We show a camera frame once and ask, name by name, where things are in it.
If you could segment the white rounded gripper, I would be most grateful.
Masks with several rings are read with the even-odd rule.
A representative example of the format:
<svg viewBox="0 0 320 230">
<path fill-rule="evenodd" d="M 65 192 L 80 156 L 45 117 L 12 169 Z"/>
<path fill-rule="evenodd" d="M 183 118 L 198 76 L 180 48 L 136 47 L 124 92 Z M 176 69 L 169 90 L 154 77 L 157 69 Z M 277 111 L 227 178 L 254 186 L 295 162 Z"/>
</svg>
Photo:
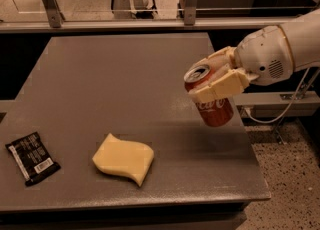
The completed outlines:
<svg viewBox="0 0 320 230">
<path fill-rule="evenodd" d="M 294 70 L 287 37 L 279 26 L 268 26 L 251 33 L 236 49 L 231 46 L 220 49 L 194 63 L 190 69 L 217 72 L 223 66 L 228 69 L 242 67 L 249 79 L 243 71 L 229 70 L 218 80 L 189 91 L 193 102 L 208 103 L 241 94 L 250 82 L 268 86 L 284 81 Z"/>
</svg>

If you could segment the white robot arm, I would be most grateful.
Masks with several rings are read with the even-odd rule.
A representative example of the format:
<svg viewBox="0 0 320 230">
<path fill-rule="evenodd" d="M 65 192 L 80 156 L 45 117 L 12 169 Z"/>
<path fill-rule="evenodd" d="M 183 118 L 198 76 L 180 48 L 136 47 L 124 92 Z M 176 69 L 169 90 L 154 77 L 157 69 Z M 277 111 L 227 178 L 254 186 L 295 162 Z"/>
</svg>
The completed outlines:
<svg viewBox="0 0 320 230">
<path fill-rule="evenodd" d="M 249 85 L 268 86 L 297 71 L 320 66 L 320 10 L 247 35 L 236 47 L 225 47 L 198 61 L 214 74 L 189 96 L 207 103 L 238 95 Z"/>
</svg>

